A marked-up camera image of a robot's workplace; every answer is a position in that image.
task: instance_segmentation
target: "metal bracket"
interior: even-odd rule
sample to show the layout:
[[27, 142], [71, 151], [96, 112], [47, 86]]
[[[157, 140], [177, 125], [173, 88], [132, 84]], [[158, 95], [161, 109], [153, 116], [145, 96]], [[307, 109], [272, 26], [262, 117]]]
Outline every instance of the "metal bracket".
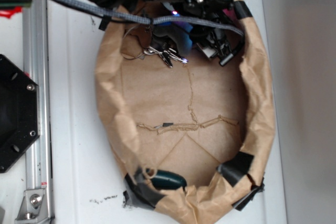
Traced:
[[48, 203], [45, 190], [26, 190], [15, 224], [39, 223], [48, 219]]

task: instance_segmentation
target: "red object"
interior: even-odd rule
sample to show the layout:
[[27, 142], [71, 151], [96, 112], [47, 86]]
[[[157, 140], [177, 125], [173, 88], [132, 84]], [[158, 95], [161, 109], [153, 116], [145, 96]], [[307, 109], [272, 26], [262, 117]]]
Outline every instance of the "red object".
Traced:
[[11, 18], [16, 13], [21, 13], [22, 7], [15, 7], [11, 10], [0, 10], [0, 17]]

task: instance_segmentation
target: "black plastic part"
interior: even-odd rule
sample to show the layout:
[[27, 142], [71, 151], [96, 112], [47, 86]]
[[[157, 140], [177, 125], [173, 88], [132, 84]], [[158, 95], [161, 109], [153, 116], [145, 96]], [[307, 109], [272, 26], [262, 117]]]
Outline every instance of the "black plastic part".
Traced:
[[160, 194], [156, 190], [153, 190], [146, 184], [146, 180], [140, 168], [135, 173], [134, 179], [136, 184], [132, 181], [129, 174], [127, 174], [124, 179], [128, 196], [125, 197], [125, 204], [154, 210], [156, 204], [164, 197], [164, 195]]
[[238, 19], [253, 17], [250, 9], [247, 7], [244, 1], [235, 1], [234, 9]]
[[99, 30], [105, 31], [110, 22], [111, 22], [111, 17], [104, 15], [103, 18], [101, 19]]
[[225, 58], [221, 59], [219, 64], [223, 67], [225, 66], [230, 60], [232, 60], [233, 57], [235, 57], [244, 47], [245, 45], [245, 38], [240, 40], [239, 44], [232, 50], [232, 52], [227, 55]]
[[217, 167], [217, 171], [229, 182], [231, 186], [235, 186], [242, 177], [244, 177], [253, 161], [254, 156], [238, 152], [238, 154], [230, 161], [222, 163]]
[[265, 190], [265, 184], [261, 182], [261, 186], [253, 186], [251, 189], [251, 192], [246, 195], [241, 200], [234, 203], [232, 206], [238, 211], [242, 211], [246, 205], [253, 200], [254, 196], [256, 196], [257, 193], [262, 193]]
[[37, 84], [0, 55], [0, 173], [38, 138]]
[[172, 126], [172, 125], [174, 125], [174, 123], [163, 123], [162, 127], [169, 127], [169, 126]]

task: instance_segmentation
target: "green object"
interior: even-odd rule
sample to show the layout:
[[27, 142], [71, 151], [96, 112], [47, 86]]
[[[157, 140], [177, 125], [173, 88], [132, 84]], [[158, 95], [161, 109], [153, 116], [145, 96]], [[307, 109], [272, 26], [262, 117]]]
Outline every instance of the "green object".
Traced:
[[158, 170], [158, 173], [151, 179], [153, 186], [157, 190], [176, 190], [180, 187], [186, 187], [187, 181], [184, 177], [176, 173], [167, 172], [165, 170]]
[[1, 9], [11, 9], [16, 6], [30, 7], [31, 5], [32, 5], [31, 3], [0, 3], [0, 8]]

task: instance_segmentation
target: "dark green plastic part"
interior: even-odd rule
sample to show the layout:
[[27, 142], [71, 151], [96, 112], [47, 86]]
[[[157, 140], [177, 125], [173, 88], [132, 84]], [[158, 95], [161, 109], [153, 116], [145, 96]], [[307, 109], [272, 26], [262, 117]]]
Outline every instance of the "dark green plastic part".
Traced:
[[184, 188], [187, 186], [187, 181], [184, 177], [165, 170], [158, 170], [158, 173], [151, 179], [151, 181], [157, 190], [176, 190], [180, 187]]

